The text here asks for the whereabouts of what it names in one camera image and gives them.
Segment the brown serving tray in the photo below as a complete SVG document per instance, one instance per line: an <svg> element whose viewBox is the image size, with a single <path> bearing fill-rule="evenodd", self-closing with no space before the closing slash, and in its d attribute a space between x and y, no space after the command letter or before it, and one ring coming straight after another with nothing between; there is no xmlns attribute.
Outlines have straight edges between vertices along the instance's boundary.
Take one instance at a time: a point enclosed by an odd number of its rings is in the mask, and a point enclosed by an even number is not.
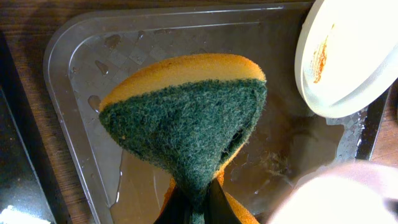
<svg viewBox="0 0 398 224"><path fill-rule="evenodd" d="M152 223L170 176L123 151L98 119L100 101L159 60L231 53L256 62L267 105L226 167L224 190L260 222L301 175L370 159L387 95L343 118L311 112L297 91L294 58L310 2L103 11L68 21L45 51L44 78L95 223Z"/></svg>

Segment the white plate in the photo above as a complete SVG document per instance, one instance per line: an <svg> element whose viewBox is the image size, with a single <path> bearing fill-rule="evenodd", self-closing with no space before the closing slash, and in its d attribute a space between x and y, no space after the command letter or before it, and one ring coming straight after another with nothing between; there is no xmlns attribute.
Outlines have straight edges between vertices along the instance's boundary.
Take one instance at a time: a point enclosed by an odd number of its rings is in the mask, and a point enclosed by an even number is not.
<svg viewBox="0 0 398 224"><path fill-rule="evenodd" d="M397 79L397 0L316 0L294 70L317 115L342 118L372 103Z"/></svg>
<svg viewBox="0 0 398 224"><path fill-rule="evenodd" d="M397 223L397 169L350 162L296 187L269 223Z"/></svg>

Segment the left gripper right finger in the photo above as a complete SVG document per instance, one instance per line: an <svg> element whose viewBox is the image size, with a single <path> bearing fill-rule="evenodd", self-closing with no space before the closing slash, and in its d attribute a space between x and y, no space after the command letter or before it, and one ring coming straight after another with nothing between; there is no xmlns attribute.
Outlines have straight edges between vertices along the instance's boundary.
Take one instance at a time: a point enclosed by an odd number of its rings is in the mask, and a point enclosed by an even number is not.
<svg viewBox="0 0 398 224"><path fill-rule="evenodd" d="M209 184L203 208L206 224L241 224L217 179Z"/></svg>

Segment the green and yellow sponge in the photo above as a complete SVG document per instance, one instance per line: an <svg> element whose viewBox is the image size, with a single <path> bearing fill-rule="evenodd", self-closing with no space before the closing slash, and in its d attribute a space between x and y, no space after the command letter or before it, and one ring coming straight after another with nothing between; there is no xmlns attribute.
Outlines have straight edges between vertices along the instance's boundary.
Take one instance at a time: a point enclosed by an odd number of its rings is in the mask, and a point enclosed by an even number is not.
<svg viewBox="0 0 398 224"><path fill-rule="evenodd" d="M190 223L205 222L212 181L248 141L267 96L260 66L241 55L193 54L140 69L99 105L99 120L125 151L168 172L189 203Z"/></svg>

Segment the black rectangular tray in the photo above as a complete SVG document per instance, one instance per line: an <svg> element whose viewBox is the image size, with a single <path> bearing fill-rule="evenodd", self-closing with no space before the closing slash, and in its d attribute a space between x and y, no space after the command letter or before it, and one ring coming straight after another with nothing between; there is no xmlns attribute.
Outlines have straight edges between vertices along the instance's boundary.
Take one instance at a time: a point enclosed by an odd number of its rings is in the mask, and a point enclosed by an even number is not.
<svg viewBox="0 0 398 224"><path fill-rule="evenodd" d="M1 223L71 223L4 36L1 37Z"/></svg>

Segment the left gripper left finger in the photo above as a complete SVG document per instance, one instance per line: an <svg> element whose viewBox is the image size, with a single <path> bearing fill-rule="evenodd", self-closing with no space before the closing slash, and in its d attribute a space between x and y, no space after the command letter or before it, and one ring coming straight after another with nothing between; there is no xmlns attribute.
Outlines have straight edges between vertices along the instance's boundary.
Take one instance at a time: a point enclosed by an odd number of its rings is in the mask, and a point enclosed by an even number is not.
<svg viewBox="0 0 398 224"><path fill-rule="evenodd" d="M154 224L190 224L192 205L184 192L176 187Z"/></svg>

